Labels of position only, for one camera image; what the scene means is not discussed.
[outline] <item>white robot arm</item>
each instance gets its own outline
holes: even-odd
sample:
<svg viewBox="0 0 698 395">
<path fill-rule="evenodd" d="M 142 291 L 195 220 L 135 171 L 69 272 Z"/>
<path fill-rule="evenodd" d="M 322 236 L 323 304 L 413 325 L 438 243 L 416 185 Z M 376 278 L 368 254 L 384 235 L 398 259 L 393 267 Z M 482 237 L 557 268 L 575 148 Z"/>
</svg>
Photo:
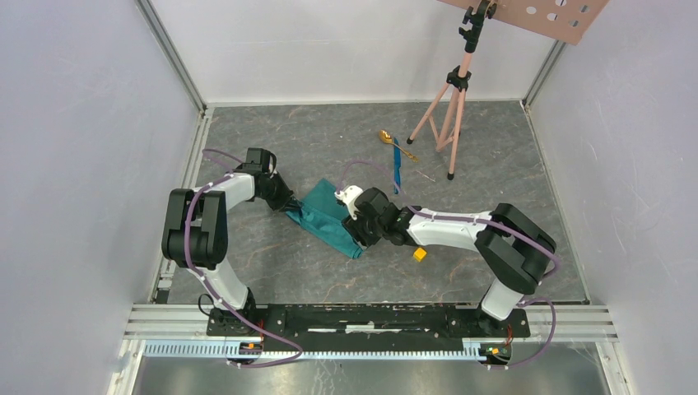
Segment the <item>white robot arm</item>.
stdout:
<svg viewBox="0 0 698 395">
<path fill-rule="evenodd" d="M 521 240 L 509 242 L 505 232 L 487 223 L 499 222 L 528 236 L 551 253 L 555 242 L 509 204 L 477 214 L 437 212 L 421 207 L 397 208 L 377 188 L 366 191 L 352 185 L 335 194 L 349 211 L 342 222 L 365 248 L 387 239 L 396 245 L 448 245 L 481 254 L 496 279 L 479 309 L 498 321 L 509 317 L 524 295 L 535 292 L 550 259 Z"/>
<path fill-rule="evenodd" d="M 276 157 L 261 148 L 250 148 L 245 163 L 218 180 L 198 200 L 190 228 L 189 247 L 194 266 L 202 273 L 191 270 L 184 258 L 184 222 L 188 205 L 200 189 L 175 189 L 165 217 L 162 251 L 166 258 L 194 274 L 203 284 L 204 279 L 220 296 L 213 304 L 224 309 L 227 301 L 234 309 L 250 305 L 251 292 L 235 275 L 226 258 L 228 250 L 227 212 L 241 202 L 262 198 L 274 211 L 300 209 L 282 177 L 276 171 Z"/>
</svg>

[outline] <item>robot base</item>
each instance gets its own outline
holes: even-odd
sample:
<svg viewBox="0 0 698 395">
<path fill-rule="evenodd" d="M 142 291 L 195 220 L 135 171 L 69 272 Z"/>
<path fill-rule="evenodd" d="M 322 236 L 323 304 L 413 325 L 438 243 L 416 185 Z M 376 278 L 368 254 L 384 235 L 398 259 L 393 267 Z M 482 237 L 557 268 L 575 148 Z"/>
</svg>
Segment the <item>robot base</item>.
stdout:
<svg viewBox="0 0 698 395">
<path fill-rule="evenodd" d="M 531 336 L 523 309 L 505 321 L 456 304 L 268 304 L 256 312 L 254 322 L 307 352 L 461 351 L 465 337 L 507 338 L 509 327 L 514 337 Z M 207 335 L 241 336 L 211 320 Z M 271 338 L 264 342 L 265 351 L 294 350 Z"/>
</svg>

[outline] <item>white wall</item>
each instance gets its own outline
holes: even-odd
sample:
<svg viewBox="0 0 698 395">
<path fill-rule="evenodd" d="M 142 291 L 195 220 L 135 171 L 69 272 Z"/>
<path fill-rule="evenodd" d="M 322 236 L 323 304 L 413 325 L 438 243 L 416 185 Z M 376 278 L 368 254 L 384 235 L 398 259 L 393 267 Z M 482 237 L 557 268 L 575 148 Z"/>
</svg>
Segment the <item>white wall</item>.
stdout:
<svg viewBox="0 0 698 395">
<path fill-rule="evenodd" d="M 196 111 L 133 1 L 1 8 L 0 393 L 104 393 Z"/>
<path fill-rule="evenodd" d="M 612 0 L 533 106 L 592 295 L 642 394 L 695 393 L 698 4 Z"/>
<path fill-rule="evenodd" d="M 209 103 L 433 100 L 465 45 L 436 0 L 153 2 Z M 551 46 L 486 22 L 468 98 L 523 98 Z"/>
</svg>

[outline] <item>green cloth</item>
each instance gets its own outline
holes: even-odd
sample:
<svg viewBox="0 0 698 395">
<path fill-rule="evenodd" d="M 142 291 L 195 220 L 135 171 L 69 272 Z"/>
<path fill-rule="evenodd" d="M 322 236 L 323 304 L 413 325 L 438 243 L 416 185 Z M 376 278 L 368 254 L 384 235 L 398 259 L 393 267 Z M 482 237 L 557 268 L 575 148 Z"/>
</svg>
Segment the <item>green cloth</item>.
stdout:
<svg viewBox="0 0 698 395">
<path fill-rule="evenodd" d="M 342 226 L 342 220 L 349 215 L 349 211 L 337 203 L 335 189 L 332 183 L 321 179 L 301 200 L 303 204 L 300 211 L 287 211 L 286 215 L 337 251 L 351 259 L 357 259 L 364 250 Z"/>
</svg>

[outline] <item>yellow block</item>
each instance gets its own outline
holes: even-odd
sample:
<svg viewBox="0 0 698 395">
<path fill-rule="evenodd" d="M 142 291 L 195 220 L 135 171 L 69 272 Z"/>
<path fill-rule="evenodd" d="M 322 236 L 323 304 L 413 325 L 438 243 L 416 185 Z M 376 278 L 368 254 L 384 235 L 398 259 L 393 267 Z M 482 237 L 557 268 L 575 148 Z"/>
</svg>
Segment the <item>yellow block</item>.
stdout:
<svg viewBox="0 0 698 395">
<path fill-rule="evenodd" d="M 412 255 L 417 262 L 421 262 L 422 259 L 426 256 L 426 251 L 423 248 L 416 249 L 415 253 Z"/>
</svg>

